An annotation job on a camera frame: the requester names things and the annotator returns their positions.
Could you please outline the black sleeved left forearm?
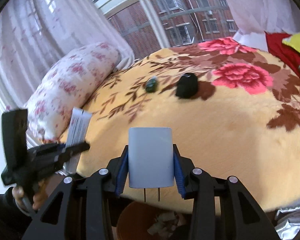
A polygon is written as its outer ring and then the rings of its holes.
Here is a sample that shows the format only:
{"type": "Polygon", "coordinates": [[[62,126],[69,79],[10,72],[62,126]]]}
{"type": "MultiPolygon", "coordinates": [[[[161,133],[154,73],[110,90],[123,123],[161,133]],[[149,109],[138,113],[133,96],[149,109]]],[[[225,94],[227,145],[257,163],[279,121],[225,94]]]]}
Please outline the black sleeved left forearm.
{"type": "Polygon", "coordinates": [[[32,222],[32,217],[19,208],[10,187],[0,194],[0,239],[22,239],[32,222]]]}

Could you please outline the person's left hand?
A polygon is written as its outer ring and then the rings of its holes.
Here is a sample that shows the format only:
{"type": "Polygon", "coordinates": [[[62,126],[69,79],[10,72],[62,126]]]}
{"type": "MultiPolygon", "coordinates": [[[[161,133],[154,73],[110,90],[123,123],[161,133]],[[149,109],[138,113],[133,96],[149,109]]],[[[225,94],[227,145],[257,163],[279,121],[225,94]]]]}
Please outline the person's left hand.
{"type": "Polygon", "coordinates": [[[62,179],[63,177],[54,174],[53,176],[40,181],[38,183],[37,191],[35,191],[34,194],[25,193],[21,186],[13,187],[12,196],[17,207],[26,213],[38,211],[55,190],[60,182],[60,178],[62,179]]]}

